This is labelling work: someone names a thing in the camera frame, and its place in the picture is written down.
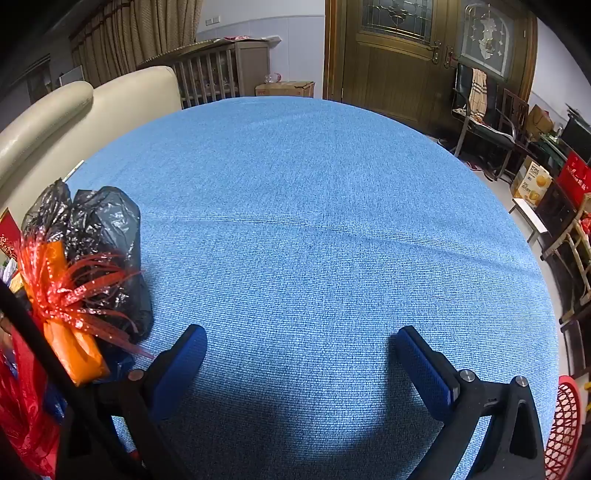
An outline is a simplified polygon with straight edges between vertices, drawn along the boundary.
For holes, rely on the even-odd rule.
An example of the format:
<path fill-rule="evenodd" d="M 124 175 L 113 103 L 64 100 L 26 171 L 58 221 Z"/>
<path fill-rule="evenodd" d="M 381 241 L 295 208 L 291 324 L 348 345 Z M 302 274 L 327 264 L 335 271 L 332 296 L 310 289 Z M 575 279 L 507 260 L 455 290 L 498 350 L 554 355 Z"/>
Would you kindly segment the wooden double door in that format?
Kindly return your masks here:
<path fill-rule="evenodd" d="M 523 1 L 329 1 L 322 96 L 428 135 L 457 132 L 458 65 L 528 99 L 538 21 Z"/>

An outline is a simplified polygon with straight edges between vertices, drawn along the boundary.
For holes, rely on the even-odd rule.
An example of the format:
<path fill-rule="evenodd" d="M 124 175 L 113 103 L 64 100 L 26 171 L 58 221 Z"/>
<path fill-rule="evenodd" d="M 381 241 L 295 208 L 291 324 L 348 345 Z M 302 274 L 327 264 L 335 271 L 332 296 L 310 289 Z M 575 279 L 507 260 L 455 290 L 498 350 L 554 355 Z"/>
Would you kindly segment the wooden baby crib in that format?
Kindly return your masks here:
<path fill-rule="evenodd" d="M 176 76 L 181 107 L 252 97 L 270 74 L 270 45 L 260 39 L 217 38 L 175 48 L 139 65 L 167 66 Z"/>

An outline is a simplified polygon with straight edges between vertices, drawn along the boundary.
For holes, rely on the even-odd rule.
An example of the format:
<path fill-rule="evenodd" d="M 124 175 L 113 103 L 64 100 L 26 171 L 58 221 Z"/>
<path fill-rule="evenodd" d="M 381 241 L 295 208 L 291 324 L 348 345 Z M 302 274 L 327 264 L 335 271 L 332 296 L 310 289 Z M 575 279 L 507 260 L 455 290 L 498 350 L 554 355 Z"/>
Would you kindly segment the brown striped curtain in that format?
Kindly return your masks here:
<path fill-rule="evenodd" d="M 202 0 L 104 1 L 69 37 L 73 64 L 98 87 L 195 41 Z"/>

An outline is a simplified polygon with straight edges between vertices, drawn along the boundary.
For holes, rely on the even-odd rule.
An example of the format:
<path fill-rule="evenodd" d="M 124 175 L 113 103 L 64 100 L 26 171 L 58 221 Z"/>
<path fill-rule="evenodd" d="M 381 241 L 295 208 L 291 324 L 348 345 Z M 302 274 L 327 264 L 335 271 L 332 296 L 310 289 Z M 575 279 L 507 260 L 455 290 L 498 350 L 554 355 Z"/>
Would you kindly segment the cream leather headboard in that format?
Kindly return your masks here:
<path fill-rule="evenodd" d="M 124 134 L 180 109 L 177 79 L 167 66 L 97 88 L 85 81 L 58 88 L 1 132 L 1 211 L 21 222 L 55 180 Z"/>

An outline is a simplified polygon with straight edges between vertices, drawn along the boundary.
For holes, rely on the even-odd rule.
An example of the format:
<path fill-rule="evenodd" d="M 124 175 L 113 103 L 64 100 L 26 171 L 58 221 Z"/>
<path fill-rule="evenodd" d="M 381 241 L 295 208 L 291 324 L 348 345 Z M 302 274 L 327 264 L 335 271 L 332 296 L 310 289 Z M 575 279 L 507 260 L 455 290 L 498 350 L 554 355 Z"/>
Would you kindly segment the cardboard box by crib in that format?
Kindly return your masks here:
<path fill-rule="evenodd" d="M 314 81 L 287 81 L 264 83 L 256 86 L 256 96 L 291 96 L 312 98 L 315 93 Z"/>

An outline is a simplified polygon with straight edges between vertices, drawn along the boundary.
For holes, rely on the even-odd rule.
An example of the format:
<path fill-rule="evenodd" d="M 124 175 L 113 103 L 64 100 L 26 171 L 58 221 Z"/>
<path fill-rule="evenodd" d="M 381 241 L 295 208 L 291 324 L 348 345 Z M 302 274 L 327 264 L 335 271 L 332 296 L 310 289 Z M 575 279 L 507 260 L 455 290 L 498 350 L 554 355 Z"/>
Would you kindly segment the blue bed cover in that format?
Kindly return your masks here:
<path fill-rule="evenodd" d="M 224 100 L 127 133 L 68 185 L 140 209 L 145 348 L 206 331 L 162 424 L 195 478 L 406 478 L 441 428 L 394 354 L 407 325 L 485 381 L 526 377 L 550 429 L 557 325 L 537 258 L 419 132 L 335 102 Z"/>

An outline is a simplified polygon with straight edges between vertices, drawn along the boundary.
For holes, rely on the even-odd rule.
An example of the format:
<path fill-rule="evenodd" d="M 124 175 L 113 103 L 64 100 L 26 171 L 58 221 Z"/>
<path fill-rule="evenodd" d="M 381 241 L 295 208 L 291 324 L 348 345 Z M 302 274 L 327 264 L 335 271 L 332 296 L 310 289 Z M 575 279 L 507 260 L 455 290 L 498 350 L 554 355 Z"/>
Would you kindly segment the red mesh waste basket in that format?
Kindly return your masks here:
<path fill-rule="evenodd" d="M 553 424 L 545 449 L 546 480 L 567 478 L 575 459 L 582 431 L 582 413 L 582 402 L 577 383 L 570 376 L 561 375 Z"/>

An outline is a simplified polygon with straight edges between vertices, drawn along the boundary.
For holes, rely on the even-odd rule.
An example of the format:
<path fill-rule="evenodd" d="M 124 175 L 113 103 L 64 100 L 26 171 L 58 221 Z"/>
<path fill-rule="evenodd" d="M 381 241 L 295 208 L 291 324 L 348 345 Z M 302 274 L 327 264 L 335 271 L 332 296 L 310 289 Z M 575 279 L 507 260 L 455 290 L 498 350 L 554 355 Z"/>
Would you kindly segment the orange fruit carton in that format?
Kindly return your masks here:
<path fill-rule="evenodd" d="M 512 197 L 524 199 L 532 208 L 536 208 L 552 181 L 550 173 L 527 156 L 511 184 Z"/>

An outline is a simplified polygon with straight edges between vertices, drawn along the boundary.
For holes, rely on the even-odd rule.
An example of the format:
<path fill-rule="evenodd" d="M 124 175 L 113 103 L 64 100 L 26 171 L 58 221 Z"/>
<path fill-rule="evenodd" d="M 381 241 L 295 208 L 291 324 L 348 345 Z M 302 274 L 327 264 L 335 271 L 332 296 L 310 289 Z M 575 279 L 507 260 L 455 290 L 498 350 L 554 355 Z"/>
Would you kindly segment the black plastic bag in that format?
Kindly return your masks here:
<path fill-rule="evenodd" d="M 62 241 L 66 260 L 72 263 L 85 255 L 114 252 L 117 264 L 137 270 L 139 276 L 124 282 L 114 295 L 113 306 L 136 322 L 133 332 L 125 321 L 107 321 L 123 329 L 138 346 L 153 325 L 150 294 L 140 273 L 140 211 L 120 189 L 106 186 L 97 191 L 71 193 L 62 180 L 49 185 L 25 214 L 21 238 L 42 235 Z"/>

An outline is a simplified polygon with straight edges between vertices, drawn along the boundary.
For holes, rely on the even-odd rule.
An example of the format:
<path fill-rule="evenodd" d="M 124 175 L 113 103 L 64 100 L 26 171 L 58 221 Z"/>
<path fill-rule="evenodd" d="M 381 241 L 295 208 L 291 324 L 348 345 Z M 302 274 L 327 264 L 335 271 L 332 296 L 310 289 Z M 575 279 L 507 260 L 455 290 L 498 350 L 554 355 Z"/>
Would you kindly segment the orange wrapper with red ribbon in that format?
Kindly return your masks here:
<path fill-rule="evenodd" d="M 137 270 L 117 264 L 114 252 L 85 255 L 69 263 L 63 242 L 42 235 L 22 237 L 17 265 L 33 319 L 77 386 L 104 378 L 107 364 L 96 341 L 101 339 L 128 353 L 153 356 L 131 341 L 126 331 L 109 323 L 123 320 L 137 332 L 129 315 L 113 306 L 114 295 L 124 282 L 139 276 Z"/>

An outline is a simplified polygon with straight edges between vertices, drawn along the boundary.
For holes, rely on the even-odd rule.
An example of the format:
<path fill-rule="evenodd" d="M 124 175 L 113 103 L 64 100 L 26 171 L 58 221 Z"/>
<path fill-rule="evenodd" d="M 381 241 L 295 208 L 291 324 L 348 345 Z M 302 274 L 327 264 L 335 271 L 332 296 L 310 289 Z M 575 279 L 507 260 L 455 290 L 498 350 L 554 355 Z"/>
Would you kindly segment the red gift bag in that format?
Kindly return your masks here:
<path fill-rule="evenodd" d="M 591 168 L 571 151 L 557 180 L 567 198 L 578 208 L 591 190 Z"/>

